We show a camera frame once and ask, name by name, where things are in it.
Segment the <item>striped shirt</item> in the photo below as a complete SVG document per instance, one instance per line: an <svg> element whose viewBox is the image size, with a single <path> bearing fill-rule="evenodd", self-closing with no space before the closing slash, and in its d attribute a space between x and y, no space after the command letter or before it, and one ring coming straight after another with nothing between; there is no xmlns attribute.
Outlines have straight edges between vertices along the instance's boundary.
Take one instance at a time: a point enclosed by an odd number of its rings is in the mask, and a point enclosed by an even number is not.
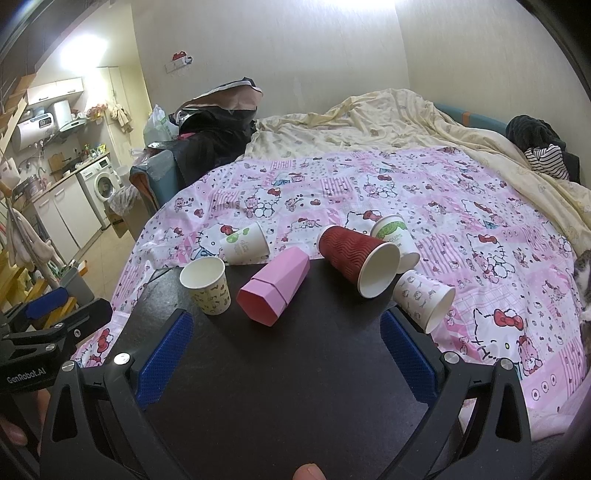
<svg viewBox="0 0 591 480"><path fill-rule="evenodd" d="M528 148L525 151L525 158L533 171L545 173L555 179L569 179L569 172L566 170L558 145L550 145L548 148Z"/></svg>

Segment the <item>hello kitty print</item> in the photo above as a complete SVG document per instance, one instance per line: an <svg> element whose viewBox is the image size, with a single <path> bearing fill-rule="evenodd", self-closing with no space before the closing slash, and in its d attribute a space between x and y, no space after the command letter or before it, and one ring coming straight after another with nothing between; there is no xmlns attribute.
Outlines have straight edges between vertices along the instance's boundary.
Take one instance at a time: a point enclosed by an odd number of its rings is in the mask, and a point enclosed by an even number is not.
<svg viewBox="0 0 591 480"><path fill-rule="evenodd" d="M145 226L113 295L116 322L81 347L98 365L153 273L220 255L220 241L257 221L270 257L318 233L369 234L401 215L421 252L416 270L456 288L432 337L465 360L509 358L530 408L556 411L586 372L570 244L492 170L453 147L243 160L179 192Z"/></svg>

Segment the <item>water heater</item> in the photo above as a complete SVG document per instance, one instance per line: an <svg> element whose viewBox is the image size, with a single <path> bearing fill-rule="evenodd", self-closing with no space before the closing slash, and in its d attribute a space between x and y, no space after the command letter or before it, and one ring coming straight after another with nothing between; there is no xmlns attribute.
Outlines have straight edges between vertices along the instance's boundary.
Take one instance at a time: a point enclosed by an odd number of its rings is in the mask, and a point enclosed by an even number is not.
<svg viewBox="0 0 591 480"><path fill-rule="evenodd" d="M55 128L53 115L50 113L44 113L19 123L12 134L14 151L19 152L39 140L49 138L54 134Z"/></svg>

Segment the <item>human finger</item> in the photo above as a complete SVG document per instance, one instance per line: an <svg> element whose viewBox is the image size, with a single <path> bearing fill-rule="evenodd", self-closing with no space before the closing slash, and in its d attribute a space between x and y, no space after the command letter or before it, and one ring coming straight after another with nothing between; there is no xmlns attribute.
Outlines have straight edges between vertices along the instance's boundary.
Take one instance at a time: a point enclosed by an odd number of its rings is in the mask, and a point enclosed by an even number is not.
<svg viewBox="0 0 591 480"><path fill-rule="evenodd" d="M27 436L22 428L17 427L14 423L9 422L4 415L0 415L0 428L14 445L24 447L27 444Z"/></svg>
<svg viewBox="0 0 591 480"><path fill-rule="evenodd" d="M47 407L49 406L49 390L43 388L37 391L37 411L39 412L39 421L41 422L41 432L43 432L43 424L45 423L45 415L47 414ZM37 444L37 454L41 456L41 441Z"/></svg>
<svg viewBox="0 0 591 480"><path fill-rule="evenodd" d="M326 480L326 477L315 463L307 463L299 467L293 480Z"/></svg>

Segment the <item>washing machine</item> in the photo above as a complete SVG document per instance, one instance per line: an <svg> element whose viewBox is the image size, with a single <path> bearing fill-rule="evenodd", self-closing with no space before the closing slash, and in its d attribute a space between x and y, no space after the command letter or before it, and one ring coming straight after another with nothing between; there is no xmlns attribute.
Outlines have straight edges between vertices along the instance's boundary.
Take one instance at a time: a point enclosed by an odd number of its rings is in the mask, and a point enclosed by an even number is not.
<svg viewBox="0 0 591 480"><path fill-rule="evenodd" d="M123 182L113 169L109 157L81 169L76 176L104 230L111 224L105 212L105 202L123 187Z"/></svg>

